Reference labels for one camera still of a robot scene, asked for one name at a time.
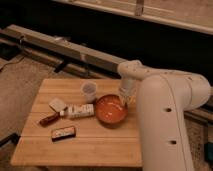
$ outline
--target bowl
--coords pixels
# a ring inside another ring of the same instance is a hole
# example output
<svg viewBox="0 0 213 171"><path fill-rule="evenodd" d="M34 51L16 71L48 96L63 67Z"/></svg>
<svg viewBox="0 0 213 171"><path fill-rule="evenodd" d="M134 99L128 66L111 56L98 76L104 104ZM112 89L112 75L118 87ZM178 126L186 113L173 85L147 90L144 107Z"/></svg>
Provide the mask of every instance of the bowl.
<svg viewBox="0 0 213 171"><path fill-rule="evenodd" d="M127 107L122 106L119 96L109 94L97 100L95 115L103 123L115 124L126 117Z"/></svg>

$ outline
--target wooden table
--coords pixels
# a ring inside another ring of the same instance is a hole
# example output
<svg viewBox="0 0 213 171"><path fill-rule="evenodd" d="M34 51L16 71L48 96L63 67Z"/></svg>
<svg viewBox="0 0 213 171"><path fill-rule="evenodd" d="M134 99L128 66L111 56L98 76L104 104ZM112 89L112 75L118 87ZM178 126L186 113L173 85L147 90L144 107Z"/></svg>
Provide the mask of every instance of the wooden table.
<svg viewBox="0 0 213 171"><path fill-rule="evenodd" d="M16 166L121 166L141 167L141 150L135 106L119 127L110 129L95 117L76 120L60 119L49 127L39 120L53 114L48 103L57 97L67 104L84 104L81 93L83 79L45 79L24 126L11 163ZM97 97L118 94L120 80L96 79ZM53 143L51 130L74 125L76 138Z"/></svg>

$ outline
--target clear cup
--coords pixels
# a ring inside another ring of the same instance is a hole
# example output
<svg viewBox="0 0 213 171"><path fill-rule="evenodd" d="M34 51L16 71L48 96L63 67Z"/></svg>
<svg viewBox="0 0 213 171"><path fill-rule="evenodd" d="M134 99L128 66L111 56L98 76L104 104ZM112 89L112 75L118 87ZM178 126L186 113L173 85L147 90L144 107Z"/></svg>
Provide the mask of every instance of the clear cup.
<svg viewBox="0 0 213 171"><path fill-rule="evenodd" d="M86 103L93 103L96 100L97 84L92 81L84 82L81 86Z"/></svg>

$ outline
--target white container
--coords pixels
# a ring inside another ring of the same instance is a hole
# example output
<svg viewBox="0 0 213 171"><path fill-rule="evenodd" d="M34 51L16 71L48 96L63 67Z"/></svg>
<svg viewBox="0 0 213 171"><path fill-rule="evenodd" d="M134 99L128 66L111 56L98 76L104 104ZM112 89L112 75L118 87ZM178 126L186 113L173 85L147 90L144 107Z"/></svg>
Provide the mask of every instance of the white container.
<svg viewBox="0 0 213 171"><path fill-rule="evenodd" d="M92 81L87 81L82 84L81 91L84 94L86 103L93 103L96 99L97 84Z"/></svg>
<svg viewBox="0 0 213 171"><path fill-rule="evenodd" d="M93 106L93 104L71 105L68 107L67 115L68 115L68 118L70 118L70 119L93 116L94 115L94 106Z"/></svg>

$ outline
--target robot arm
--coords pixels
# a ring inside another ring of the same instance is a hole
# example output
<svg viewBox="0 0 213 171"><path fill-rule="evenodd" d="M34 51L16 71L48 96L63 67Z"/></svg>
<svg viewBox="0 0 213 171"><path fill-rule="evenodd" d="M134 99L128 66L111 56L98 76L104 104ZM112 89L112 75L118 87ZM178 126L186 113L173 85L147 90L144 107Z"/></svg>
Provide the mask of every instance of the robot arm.
<svg viewBox="0 0 213 171"><path fill-rule="evenodd" d="M140 61L118 66L119 92L128 102L136 93L145 171L194 171L183 111L197 108L210 97L210 85L199 74L154 69Z"/></svg>

